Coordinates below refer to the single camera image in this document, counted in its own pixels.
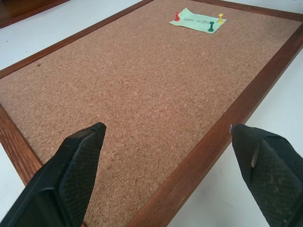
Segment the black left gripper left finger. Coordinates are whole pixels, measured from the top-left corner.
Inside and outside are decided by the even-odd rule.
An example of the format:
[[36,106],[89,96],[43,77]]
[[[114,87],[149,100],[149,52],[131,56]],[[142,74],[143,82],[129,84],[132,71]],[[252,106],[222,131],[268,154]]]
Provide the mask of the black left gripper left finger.
[[95,184],[106,133],[98,122],[64,139],[32,177],[2,227],[80,227]]

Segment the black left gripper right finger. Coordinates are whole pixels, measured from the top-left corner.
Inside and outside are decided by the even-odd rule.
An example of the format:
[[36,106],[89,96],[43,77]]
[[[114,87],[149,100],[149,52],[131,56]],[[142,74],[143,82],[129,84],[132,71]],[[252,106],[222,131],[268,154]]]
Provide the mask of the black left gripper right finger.
[[284,137],[231,125],[242,178],[271,227],[303,225],[303,158]]

